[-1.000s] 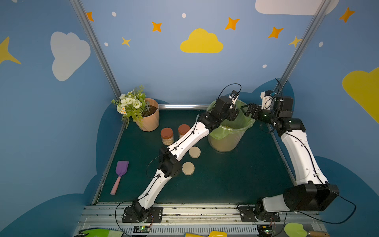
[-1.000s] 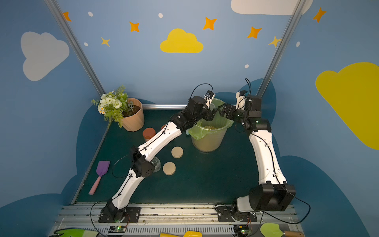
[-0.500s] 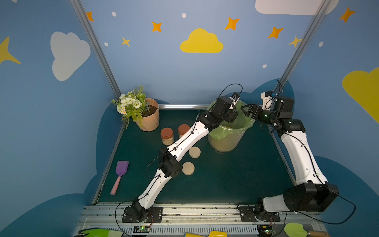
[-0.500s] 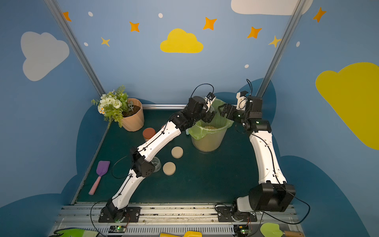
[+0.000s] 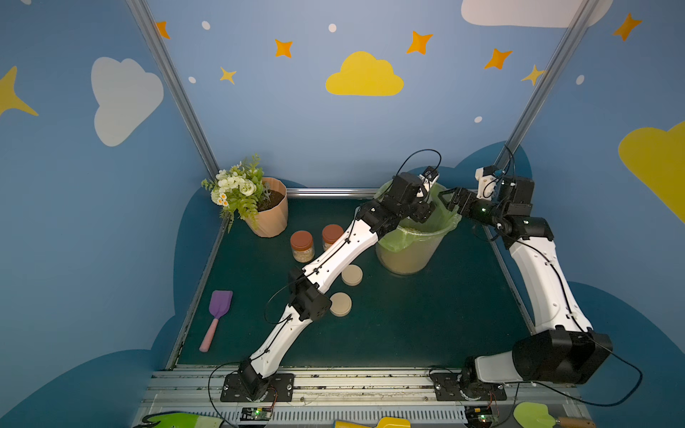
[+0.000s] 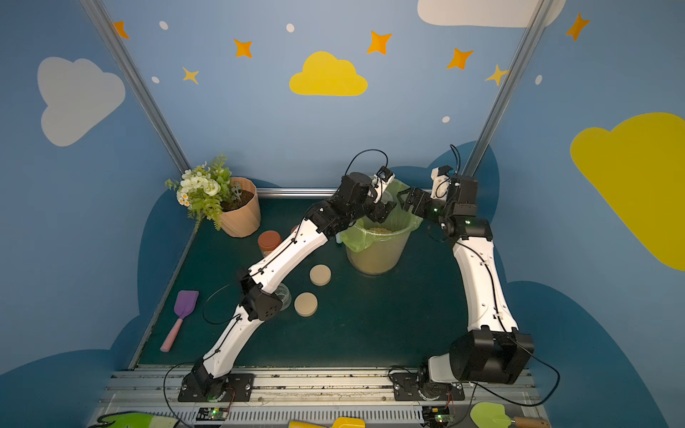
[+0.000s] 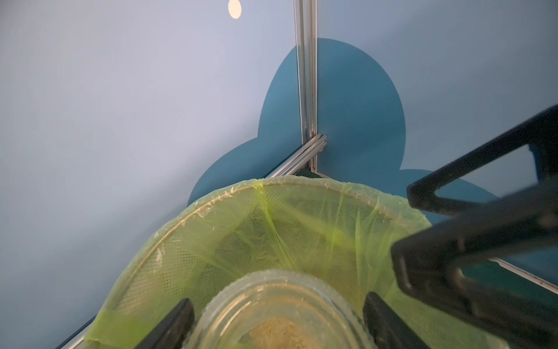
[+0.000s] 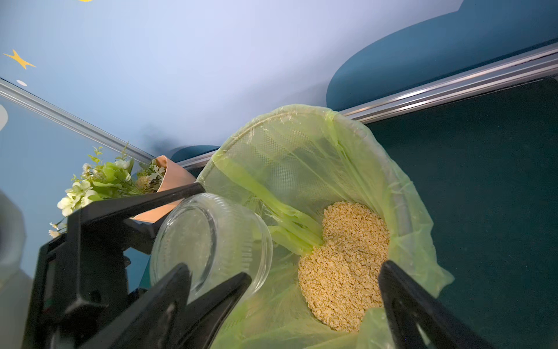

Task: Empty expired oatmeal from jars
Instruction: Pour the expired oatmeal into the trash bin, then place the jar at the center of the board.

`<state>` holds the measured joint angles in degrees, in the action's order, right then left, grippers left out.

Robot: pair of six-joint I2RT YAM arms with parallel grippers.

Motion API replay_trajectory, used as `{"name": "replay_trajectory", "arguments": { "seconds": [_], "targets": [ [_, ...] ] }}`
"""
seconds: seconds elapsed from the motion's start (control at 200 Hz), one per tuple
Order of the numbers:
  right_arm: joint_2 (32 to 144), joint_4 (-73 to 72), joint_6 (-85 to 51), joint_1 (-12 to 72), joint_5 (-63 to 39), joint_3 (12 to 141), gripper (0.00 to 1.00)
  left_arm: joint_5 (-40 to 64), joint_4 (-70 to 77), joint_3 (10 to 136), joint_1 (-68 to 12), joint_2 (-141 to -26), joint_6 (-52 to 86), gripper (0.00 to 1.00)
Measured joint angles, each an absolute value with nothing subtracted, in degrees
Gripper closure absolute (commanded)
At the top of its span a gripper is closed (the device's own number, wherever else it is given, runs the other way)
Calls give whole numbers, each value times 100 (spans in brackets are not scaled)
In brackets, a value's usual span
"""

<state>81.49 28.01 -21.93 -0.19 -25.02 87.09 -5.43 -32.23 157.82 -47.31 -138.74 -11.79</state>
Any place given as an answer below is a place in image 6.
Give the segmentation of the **beige jar lid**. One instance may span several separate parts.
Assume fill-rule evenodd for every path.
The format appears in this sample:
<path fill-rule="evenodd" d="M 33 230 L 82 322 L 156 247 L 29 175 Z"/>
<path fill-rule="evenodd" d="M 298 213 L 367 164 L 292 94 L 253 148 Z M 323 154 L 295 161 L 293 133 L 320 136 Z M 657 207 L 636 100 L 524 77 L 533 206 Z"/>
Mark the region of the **beige jar lid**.
<path fill-rule="evenodd" d="M 314 266 L 310 270 L 310 281 L 317 286 L 325 286 L 332 279 L 332 271 L 330 267 L 324 264 Z"/>
<path fill-rule="evenodd" d="M 310 317 L 316 313 L 319 307 L 319 301 L 315 294 L 311 292 L 303 292 L 299 294 L 294 301 L 294 308 L 301 317 Z"/>

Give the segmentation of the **clear oatmeal jar front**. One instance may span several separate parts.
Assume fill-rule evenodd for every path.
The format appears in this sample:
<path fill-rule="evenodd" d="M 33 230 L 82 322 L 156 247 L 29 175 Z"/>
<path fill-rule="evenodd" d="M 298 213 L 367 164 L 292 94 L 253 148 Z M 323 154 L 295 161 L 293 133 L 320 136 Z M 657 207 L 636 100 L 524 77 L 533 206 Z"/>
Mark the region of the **clear oatmeal jar front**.
<path fill-rule="evenodd" d="M 289 308 L 289 306 L 292 303 L 292 295 L 290 293 L 290 290 L 285 284 L 280 284 L 277 288 L 276 291 L 274 292 L 276 297 L 281 301 L 281 311 L 285 311 L 286 309 Z"/>

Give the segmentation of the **beige lid oatmeal jar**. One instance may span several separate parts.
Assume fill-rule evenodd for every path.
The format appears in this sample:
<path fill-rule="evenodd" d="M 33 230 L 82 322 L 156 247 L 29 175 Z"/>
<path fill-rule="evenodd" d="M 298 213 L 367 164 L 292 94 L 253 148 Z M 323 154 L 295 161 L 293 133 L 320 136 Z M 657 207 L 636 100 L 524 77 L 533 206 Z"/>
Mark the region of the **beige lid oatmeal jar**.
<path fill-rule="evenodd" d="M 383 203 L 390 212 L 393 210 L 403 210 L 406 212 L 405 202 L 409 190 L 409 188 L 406 188 L 396 193 L 385 191 L 381 196 L 380 202 Z"/>

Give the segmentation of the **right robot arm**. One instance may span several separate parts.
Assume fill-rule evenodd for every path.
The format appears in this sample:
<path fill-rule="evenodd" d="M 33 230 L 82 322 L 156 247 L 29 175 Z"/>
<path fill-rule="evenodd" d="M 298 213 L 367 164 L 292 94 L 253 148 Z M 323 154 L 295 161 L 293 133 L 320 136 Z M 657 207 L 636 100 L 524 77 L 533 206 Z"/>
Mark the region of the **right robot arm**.
<path fill-rule="evenodd" d="M 438 399 L 460 382 L 515 383 L 534 344 L 531 335 L 520 332 L 501 288 L 490 223 L 476 214 L 478 182 L 450 168 L 433 169 L 431 179 L 431 191 L 412 187 L 398 197 L 403 210 L 437 224 L 451 243 L 467 299 L 468 326 L 447 353 L 422 365 L 417 388 L 424 398 Z"/>

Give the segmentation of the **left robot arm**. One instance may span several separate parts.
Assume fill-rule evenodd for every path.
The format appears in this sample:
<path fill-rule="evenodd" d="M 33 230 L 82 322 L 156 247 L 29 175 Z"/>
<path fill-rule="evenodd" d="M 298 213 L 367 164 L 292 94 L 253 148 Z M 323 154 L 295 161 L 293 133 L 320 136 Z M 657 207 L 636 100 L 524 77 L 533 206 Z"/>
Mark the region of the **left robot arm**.
<path fill-rule="evenodd" d="M 214 346 L 184 377 L 180 402 L 223 401 L 238 355 L 257 328 L 283 306 L 276 297 L 278 286 L 311 253 L 357 220 L 384 222 L 396 206 L 382 201 L 393 181 L 394 173 L 387 167 L 372 177 L 359 172 L 344 175 L 334 194 L 310 206 L 285 242 L 245 271 L 240 278 L 242 300 Z"/>

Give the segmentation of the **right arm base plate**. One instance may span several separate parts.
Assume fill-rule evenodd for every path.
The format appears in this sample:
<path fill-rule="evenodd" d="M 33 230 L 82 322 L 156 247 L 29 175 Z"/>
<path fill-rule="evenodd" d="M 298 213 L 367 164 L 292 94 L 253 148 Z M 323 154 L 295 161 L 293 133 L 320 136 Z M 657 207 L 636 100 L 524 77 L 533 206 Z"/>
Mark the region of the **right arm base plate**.
<path fill-rule="evenodd" d="M 391 371 L 388 378 L 396 401 L 464 401 L 461 384 L 434 383 L 419 373 Z"/>

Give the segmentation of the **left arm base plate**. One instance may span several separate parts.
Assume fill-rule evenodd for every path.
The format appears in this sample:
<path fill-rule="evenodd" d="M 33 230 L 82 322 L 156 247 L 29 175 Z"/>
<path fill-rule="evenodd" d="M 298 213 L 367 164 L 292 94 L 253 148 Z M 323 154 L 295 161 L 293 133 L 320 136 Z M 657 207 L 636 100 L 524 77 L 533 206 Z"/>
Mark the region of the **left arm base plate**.
<path fill-rule="evenodd" d="M 178 394 L 179 402 L 229 403 L 246 402 L 252 395 L 253 374 L 227 374 L 219 378 L 190 373 L 184 377 Z"/>

